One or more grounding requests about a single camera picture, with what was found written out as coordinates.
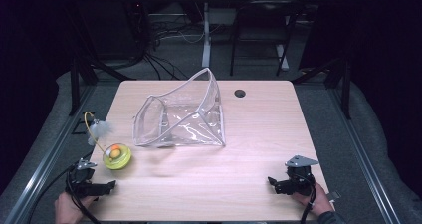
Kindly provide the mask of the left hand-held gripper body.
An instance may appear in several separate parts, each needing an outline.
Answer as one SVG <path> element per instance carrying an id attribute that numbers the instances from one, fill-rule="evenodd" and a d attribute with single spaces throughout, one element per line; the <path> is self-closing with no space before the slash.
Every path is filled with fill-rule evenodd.
<path id="1" fill-rule="evenodd" d="M 94 193 L 94 185 L 91 178 L 94 174 L 95 163 L 80 159 L 74 164 L 67 174 L 67 192 L 83 198 Z"/>

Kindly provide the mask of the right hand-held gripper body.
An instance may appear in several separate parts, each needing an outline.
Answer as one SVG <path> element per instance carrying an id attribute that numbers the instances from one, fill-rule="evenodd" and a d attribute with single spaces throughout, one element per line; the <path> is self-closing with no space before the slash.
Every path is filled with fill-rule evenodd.
<path id="1" fill-rule="evenodd" d="M 317 164 L 317 160 L 301 155 L 295 155 L 285 163 L 290 183 L 288 195 L 299 193 L 303 196 L 310 196 L 312 194 L 315 178 L 311 166 Z"/>

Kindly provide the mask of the person's right hand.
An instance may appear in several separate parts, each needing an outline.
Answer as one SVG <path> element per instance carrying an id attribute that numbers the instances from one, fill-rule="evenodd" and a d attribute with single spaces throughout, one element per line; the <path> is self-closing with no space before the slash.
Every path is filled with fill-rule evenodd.
<path id="1" fill-rule="evenodd" d="M 325 212 L 333 211 L 334 208 L 328 201 L 324 189 L 318 183 L 315 184 L 315 189 L 316 198 L 314 201 L 311 201 L 311 198 L 309 196 L 303 196 L 300 193 L 294 193 L 292 195 L 292 198 L 304 206 L 307 206 L 308 204 L 312 203 L 313 208 L 311 210 L 311 213 L 315 216 L 320 216 Z"/>

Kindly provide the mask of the person's left hand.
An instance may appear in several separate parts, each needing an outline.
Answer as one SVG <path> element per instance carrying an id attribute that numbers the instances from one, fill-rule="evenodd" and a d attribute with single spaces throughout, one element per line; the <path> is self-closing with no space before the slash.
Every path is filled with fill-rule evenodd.
<path id="1" fill-rule="evenodd" d="M 62 192 L 55 200 L 55 224 L 78 224 L 85 215 L 75 204 L 72 196 Z"/>

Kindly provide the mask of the yellow-green cat toy with feather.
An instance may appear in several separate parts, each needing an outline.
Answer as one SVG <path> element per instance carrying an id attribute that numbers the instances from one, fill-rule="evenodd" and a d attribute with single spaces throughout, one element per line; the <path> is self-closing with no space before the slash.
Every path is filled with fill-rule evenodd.
<path id="1" fill-rule="evenodd" d="M 91 112 L 84 113 L 84 124 L 88 132 L 88 145 L 96 146 L 103 153 L 103 163 L 110 170 L 125 168 L 131 160 L 131 150 L 123 143 L 114 143 L 108 147 L 100 144 L 100 138 L 111 132 L 110 125 L 95 118 Z"/>

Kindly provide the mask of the person's dark right sleeve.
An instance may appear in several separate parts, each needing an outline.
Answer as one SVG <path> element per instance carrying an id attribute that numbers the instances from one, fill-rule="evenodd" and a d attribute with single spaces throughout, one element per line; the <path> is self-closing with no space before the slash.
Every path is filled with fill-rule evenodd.
<path id="1" fill-rule="evenodd" d="M 322 213 L 317 220 L 318 224 L 346 224 L 344 218 L 335 211 Z"/>

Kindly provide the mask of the clear plastic zipper bag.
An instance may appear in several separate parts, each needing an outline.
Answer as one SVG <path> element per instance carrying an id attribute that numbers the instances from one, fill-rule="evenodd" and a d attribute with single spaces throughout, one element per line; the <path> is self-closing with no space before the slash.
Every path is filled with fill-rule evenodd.
<path id="1" fill-rule="evenodd" d="M 175 89 L 149 95 L 136 114 L 132 128 L 136 146 L 225 146 L 220 89 L 205 68 Z"/>

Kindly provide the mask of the black metal stand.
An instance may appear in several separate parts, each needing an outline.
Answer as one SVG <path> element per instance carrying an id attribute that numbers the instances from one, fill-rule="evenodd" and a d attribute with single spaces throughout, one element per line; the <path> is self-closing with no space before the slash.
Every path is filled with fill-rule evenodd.
<path id="1" fill-rule="evenodd" d="M 95 86 L 99 81 L 94 68 L 106 72 L 121 82 L 133 81 L 133 78 L 118 72 L 100 61 L 90 37 L 89 30 L 87 29 L 86 22 L 77 5 L 66 5 L 65 14 L 69 22 L 67 42 L 73 52 L 73 60 L 70 67 L 72 97 L 70 115 L 75 115 L 82 107 L 80 79 L 83 79 L 88 86 Z"/>
<path id="2" fill-rule="evenodd" d="M 324 80 L 324 86 L 327 89 L 336 89 L 341 85 L 340 108 L 347 119 L 350 119 L 349 101 L 351 88 L 351 65 L 345 58 L 335 58 L 328 63 L 313 68 L 304 75 L 292 80 L 292 83 L 301 84 L 317 74 L 328 70 L 328 74 Z"/>

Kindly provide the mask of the black metal chair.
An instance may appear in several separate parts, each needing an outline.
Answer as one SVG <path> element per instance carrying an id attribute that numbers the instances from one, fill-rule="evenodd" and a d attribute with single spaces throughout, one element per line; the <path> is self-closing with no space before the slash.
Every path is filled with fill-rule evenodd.
<path id="1" fill-rule="evenodd" d="M 277 59 L 278 76 L 299 15 L 305 5 L 293 0 L 253 0 L 236 11 L 230 36 L 230 75 L 237 60 Z"/>

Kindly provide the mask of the white desk leg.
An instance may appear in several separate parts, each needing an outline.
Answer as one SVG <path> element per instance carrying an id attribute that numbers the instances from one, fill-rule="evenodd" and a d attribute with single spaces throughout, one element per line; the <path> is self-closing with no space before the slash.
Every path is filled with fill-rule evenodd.
<path id="1" fill-rule="evenodd" d="M 211 59 L 211 38 L 210 38 L 210 20 L 209 20 L 209 6 L 207 3 L 204 4 L 203 9 L 203 28 L 204 28 L 204 45 L 202 54 L 202 67 L 210 67 Z"/>

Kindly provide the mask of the grey aluminium rail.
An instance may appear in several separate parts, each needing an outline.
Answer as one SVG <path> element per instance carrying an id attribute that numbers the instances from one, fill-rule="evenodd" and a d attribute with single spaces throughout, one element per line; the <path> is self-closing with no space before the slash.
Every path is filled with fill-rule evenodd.
<path id="1" fill-rule="evenodd" d="M 351 119 L 348 119 L 343 113 L 340 105 L 340 94 L 337 90 L 328 89 L 327 93 L 334 104 L 335 110 L 339 115 L 341 122 L 351 139 L 351 146 L 354 150 L 354 156 L 366 180 L 368 188 L 376 202 L 380 214 L 385 224 L 403 224 L 396 210 L 394 209 L 387 192 L 379 179 L 374 166 L 363 146 L 363 143 L 355 129 Z"/>
<path id="2" fill-rule="evenodd" d="M 83 135 L 72 134 L 97 89 L 82 89 L 81 104 L 71 110 L 71 91 L 59 88 L 58 97 L 17 174 L 0 195 L 0 224 L 53 224 L 54 202 L 65 187 L 62 172 L 91 149 Z"/>

